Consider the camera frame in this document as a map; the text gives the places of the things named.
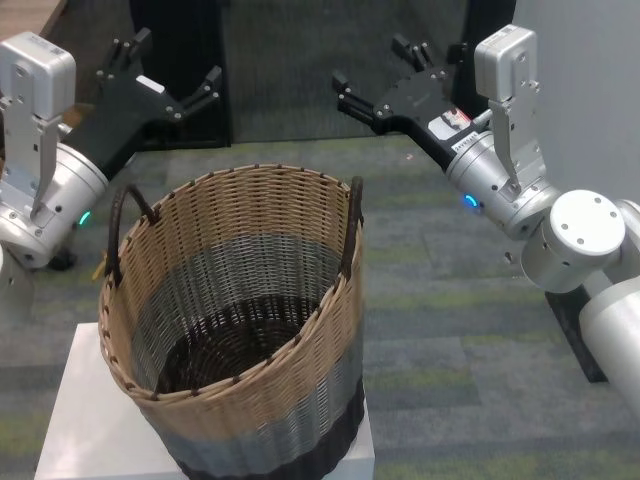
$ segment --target black cabinet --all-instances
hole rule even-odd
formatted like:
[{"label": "black cabinet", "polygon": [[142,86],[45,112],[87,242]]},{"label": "black cabinet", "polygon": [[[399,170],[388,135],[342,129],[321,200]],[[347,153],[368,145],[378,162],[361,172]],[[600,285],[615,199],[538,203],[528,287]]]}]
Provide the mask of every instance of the black cabinet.
[{"label": "black cabinet", "polygon": [[160,141],[147,149],[215,148],[231,143],[231,114],[218,0],[129,0],[136,31],[153,33],[153,53],[143,61],[145,75],[176,99],[189,96],[215,66],[222,68],[221,101],[188,119],[178,130],[152,132]]}]

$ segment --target basket rim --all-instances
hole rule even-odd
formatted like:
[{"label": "basket rim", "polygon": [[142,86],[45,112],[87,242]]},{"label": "basket rim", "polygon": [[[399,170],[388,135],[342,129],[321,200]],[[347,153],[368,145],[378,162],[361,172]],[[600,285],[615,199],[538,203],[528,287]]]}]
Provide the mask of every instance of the basket rim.
[{"label": "basket rim", "polygon": [[[162,199],[157,201],[153,205],[153,209],[158,209],[164,203],[171,201],[176,194],[180,193],[186,188],[197,187],[201,182],[210,179],[212,176],[230,175],[236,172],[242,172],[245,170],[253,170],[258,168],[276,168],[286,169],[294,172],[305,172],[311,175],[317,175],[320,178],[326,179],[332,183],[335,183],[337,187],[342,188],[345,193],[350,192],[350,188],[347,184],[334,177],[325,175],[321,172],[306,169],[304,167],[291,167],[281,164],[255,164],[240,168],[230,168],[226,170],[220,170],[216,172],[210,172],[198,177],[195,180],[185,183],[184,185],[170,191]],[[133,227],[124,236],[124,240],[120,244],[118,249],[118,255],[123,255],[126,250],[130,249],[135,243],[136,232],[141,228],[147,228],[148,222],[144,221],[142,216]],[[353,266],[357,261],[361,259],[362,247],[363,247],[363,225],[360,219],[357,222],[357,229],[355,232],[355,248],[351,258],[351,265]],[[336,280],[332,286],[330,286],[322,297],[320,304],[316,310],[307,318],[304,325],[298,332],[298,334],[282,345],[276,352],[274,352],[270,359],[263,360],[262,362],[252,366],[248,370],[242,372],[238,377],[229,377],[219,380],[215,383],[206,385],[199,389],[194,390],[180,390],[172,393],[155,393],[152,390],[141,387],[130,375],[128,375],[120,366],[116,355],[112,354],[113,346],[109,334],[109,321],[110,314],[109,309],[106,306],[110,303],[110,298],[117,287],[115,287],[113,272],[107,275],[103,281],[99,295],[99,319],[98,330],[100,336],[100,351],[107,363],[109,370],[114,377],[114,380],[118,384],[118,387],[127,395],[132,397],[136,403],[141,405],[147,404],[148,406],[157,406],[161,404],[164,407],[179,404],[185,405],[185,402],[198,401],[198,402],[211,402],[220,399],[223,396],[231,395],[234,392],[250,387],[253,383],[260,380],[262,375],[282,368],[285,360],[288,356],[294,354],[297,350],[303,348],[306,342],[310,341],[313,333],[320,325],[320,322],[329,314],[332,305],[339,298],[343,291],[347,288],[348,282],[352,281],[348,279],[342,271],[339,271],[336,275]]]}]

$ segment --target gray woven stripe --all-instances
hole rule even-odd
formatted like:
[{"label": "gray woven stripe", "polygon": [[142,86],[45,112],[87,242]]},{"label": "gray woven stripe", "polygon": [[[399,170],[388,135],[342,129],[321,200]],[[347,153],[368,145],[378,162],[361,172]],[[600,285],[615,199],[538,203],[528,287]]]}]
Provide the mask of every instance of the gray woven stripe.
[{"label": "gray woven stripe", "polygon": [[226,441],[191,441],[158,430],[169,453],[214,476],[265,474],[310,452],[344,413],[362,375],[364,322],[327,378],[285,418]]},{"label": "gray woven stripe", "polygon": [[339,266],[336,252],[294,235],[247,235],[193,256],[167,275],[140,312],[133,378],[153,390],[175,343],[229,305],[272,294],[319,303]]}]

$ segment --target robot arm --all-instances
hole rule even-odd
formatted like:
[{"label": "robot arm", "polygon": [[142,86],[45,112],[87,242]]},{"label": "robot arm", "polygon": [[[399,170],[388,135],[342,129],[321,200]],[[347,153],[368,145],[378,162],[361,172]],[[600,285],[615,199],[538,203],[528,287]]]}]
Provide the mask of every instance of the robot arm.
[{"label": "robot arm", "polygon": [[73,57],[29,32],[0,43],[0,320],[27,316],[33,291],[28,271],[56,255],[138,150],[147,126],[179,124],[219,100],[219,67],[181,102],[138,74],[137,62],[150,48],[146,29],[130,42],[114,41],[98,72],[102,97],[71,130],[61,120],[75,101]]},{"label": "robot arm", "polygon": [[[406,46],[405,53],[397,43]],[[535,135],[536,49],[535,32],[514,25],[477,46],[476,87],[489,109],[472,120],[446,99],[447,70],[421,55],[420,47],[394,40],[394,52],[417,73],[376,104],[360,99],[344,75],[335,73],[338,109],[377,134],[410,136],[471,208],[509,238],[525,242],[521,266],[539,288],[565,293],[593,272],[608,275],[614,285],[580,314],[582,334],[640,418],[640,207],[586,190],[563,193],[546,179]]]}]

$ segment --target black basket base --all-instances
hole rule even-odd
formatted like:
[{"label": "black basket base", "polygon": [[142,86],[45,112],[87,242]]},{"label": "black basket base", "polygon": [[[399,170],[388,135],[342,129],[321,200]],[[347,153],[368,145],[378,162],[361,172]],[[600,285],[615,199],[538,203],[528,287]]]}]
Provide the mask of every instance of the black basket base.
[{"label": "black basket base", "polygon": [[272,472],[242,477],[216,477],[207,472],[191,470],[182,462],[178,462],[178,466],[190,480],[321,480],[331,473],[347,454],[363,418],[364,389],[360,378],[345,412],[320,439],[318,445]]}]

